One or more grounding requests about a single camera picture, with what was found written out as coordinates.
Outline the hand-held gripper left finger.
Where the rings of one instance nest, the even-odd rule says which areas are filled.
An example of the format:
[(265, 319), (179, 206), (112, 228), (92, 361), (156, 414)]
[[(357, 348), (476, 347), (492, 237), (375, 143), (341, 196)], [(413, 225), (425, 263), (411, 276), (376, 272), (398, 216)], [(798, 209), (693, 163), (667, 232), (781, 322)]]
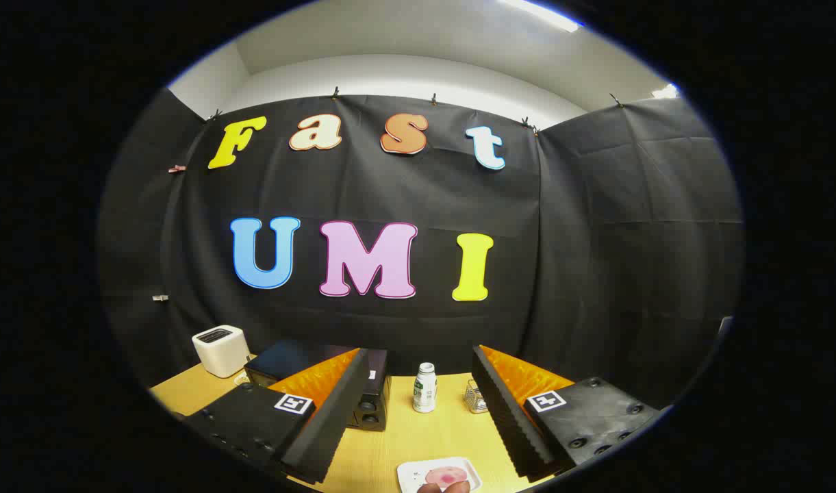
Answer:
[(364, 393), (368, 362), (368, 349), (352, 349), (272, 385), (240, 384), (183, 424), (264, 473), (323, 483)]

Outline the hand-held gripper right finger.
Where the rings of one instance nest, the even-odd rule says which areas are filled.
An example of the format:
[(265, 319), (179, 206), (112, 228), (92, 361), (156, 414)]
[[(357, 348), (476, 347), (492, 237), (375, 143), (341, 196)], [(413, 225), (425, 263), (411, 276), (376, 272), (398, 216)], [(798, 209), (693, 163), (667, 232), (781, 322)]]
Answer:
[(661, 411), (599, 377), (571, 381), (483, 344), (472, 377), (519, 477), (533, 483), (611, 453)]

